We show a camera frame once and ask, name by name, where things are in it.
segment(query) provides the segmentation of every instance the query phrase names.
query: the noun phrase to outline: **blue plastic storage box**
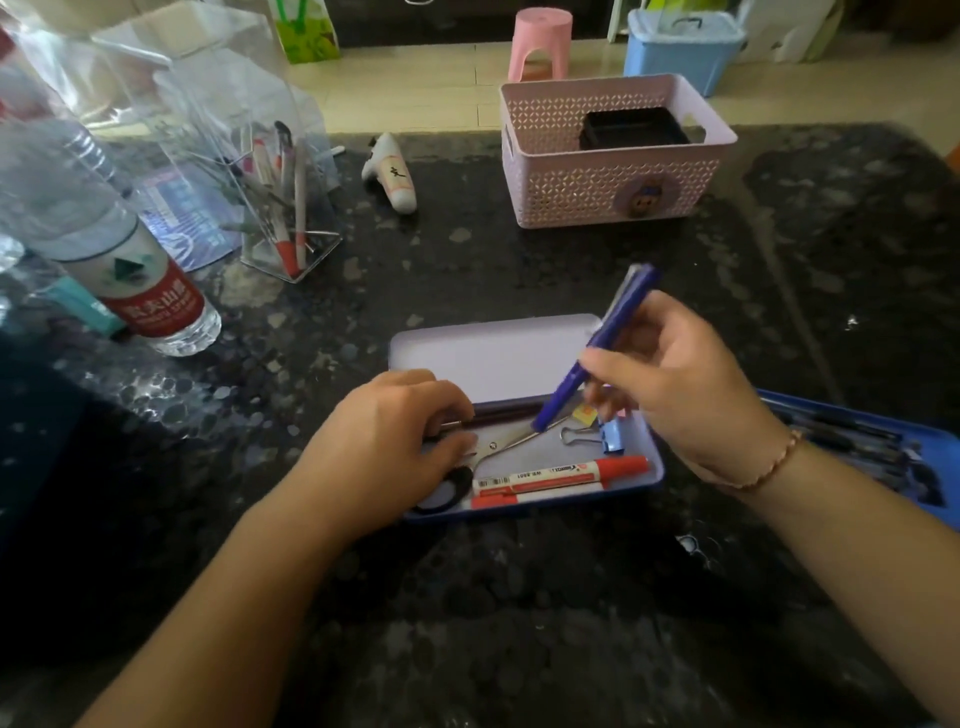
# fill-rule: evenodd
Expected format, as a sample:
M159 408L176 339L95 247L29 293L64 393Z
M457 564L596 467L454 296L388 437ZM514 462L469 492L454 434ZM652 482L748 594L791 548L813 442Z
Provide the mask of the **blue plastic storage box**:
M726 12L691 12L674 21L677 33L658 30L660 12L630 11L624 76L676 73L709 96L747 34Z

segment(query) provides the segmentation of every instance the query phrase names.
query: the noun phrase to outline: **storage box lid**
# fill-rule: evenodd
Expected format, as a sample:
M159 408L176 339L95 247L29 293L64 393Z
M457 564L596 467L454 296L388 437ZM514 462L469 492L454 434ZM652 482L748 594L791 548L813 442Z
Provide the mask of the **storage box lid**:
M630 35L644 43L742 43L747 34L728 12L687 12L675 21L683 23L682 33L661 33L661 13L635 10L627 13Z

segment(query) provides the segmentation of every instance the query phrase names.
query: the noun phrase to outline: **red marker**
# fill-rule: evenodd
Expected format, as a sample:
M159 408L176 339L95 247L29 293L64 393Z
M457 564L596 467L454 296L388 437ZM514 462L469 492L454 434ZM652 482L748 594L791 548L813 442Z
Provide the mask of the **red marker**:
M517 473L502 477L487 477L473 483L477 497L516 496L521 493L563 488L569 485L601 483L604 487L611 480L630 475L640 475L650 470L649 461L642 455L605 457L588 463L564 465L529 473Z

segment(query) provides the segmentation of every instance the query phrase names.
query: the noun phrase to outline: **sticker on basket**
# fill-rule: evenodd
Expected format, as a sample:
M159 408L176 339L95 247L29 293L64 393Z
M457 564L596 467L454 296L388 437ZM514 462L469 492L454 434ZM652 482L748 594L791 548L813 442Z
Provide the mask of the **sticker on basket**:
M616 191L613 209L632 219L668 212L680 197L680 186L667 174L634 177Z
M573 414L570 415L570 417L582 423L584 427L589 427L593 424L593 421L597 419L597 411L589 404L580 404L573 410Z

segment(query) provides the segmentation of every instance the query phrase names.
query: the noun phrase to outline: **green shopping bag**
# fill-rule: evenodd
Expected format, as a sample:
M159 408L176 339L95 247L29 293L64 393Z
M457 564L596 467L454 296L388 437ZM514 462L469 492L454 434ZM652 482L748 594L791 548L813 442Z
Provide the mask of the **green shopping bag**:
M297 14L287 7L297 3ZM270 6L280 45L291 63L340 58L340 45L324 0L275 0Z

